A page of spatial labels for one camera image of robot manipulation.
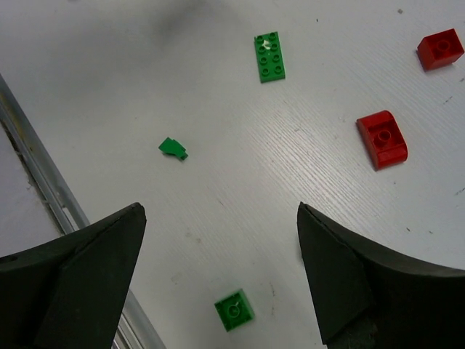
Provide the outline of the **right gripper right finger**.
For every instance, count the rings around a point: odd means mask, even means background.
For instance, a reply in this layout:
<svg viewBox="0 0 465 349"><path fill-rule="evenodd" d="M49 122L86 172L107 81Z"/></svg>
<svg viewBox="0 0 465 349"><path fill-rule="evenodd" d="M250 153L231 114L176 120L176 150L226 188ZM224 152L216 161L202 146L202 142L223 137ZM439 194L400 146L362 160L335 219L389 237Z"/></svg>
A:
<svg viewBox="0 0 465 349"><path fill-rule="evenodd" d="M328 348L462 348L464 272L363 237L308 204L297 230Z"/></svg>

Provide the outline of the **small green lego piece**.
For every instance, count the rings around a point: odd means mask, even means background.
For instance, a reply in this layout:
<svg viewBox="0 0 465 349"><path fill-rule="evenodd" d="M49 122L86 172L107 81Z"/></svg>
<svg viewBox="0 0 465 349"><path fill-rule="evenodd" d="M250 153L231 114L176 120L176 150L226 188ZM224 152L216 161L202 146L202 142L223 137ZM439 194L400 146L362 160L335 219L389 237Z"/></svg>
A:
<svg viewBox="0 0 465 349"><path fill-rule="evenodd" d="M167 156L174 156L180 161L184 161L187 157L186 149L175 139L167 137L159 146L158 149Z"/></svg>

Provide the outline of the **green square lego brick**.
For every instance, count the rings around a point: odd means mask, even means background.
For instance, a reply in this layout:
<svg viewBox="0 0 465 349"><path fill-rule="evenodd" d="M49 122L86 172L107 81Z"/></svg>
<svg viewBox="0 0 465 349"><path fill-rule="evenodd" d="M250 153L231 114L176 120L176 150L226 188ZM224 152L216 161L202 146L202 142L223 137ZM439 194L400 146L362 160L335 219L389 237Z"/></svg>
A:
<svg viewBox="0 0 465 349"><path fill-rule="evenodd" d="M218 300L214 307L226 332L231 332L255 319L254 310L242 289Z"/></svg>

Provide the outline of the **small red lego brick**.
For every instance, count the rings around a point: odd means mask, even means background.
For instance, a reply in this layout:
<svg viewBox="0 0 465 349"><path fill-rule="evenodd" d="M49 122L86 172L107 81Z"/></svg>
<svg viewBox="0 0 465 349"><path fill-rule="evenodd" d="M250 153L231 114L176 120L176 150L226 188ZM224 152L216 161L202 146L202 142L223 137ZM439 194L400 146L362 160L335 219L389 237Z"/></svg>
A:
<svg viewBox="0 0 465 349"><path fill-rule="evenodd" d="M417 46L417 55L425 71L452 65L463 54L464 47L454 28L425 36Z"/></svg>

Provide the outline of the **red curved lego brick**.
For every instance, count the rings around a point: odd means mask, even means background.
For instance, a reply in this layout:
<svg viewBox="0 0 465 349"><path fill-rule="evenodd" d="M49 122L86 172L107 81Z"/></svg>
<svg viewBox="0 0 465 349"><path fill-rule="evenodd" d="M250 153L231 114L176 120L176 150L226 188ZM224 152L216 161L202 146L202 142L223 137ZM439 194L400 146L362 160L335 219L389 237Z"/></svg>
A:
<svg viewBox="0 0 465 349"><path fill-rule="evenodd" d="M408 147L389 111L380 111L356 121L373 168L378 171L405 162Z"/></svg>

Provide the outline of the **green lego plate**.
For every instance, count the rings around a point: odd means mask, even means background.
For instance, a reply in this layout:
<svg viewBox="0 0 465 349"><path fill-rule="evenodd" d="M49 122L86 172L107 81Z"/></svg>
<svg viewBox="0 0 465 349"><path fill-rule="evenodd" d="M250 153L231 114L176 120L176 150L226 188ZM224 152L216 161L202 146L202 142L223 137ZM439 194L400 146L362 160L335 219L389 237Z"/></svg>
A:
<svg viewBox="0 0 465 349"><path fill-rule="evenodd" d="M255 36L254 49L261 83L277 81L286 77L277 31Z"/></svg>

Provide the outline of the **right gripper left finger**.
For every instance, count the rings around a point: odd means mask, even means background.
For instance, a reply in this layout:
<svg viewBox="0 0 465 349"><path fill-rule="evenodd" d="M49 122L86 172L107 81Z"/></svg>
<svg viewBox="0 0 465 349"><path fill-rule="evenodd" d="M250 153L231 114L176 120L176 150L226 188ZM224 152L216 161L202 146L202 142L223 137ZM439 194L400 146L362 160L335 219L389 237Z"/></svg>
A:
<svg viewBox="0 0 465 349"><path fill-rule="evenodd" d="M2 348L110 348L145 234L131 204L1 258Z"/></svg>

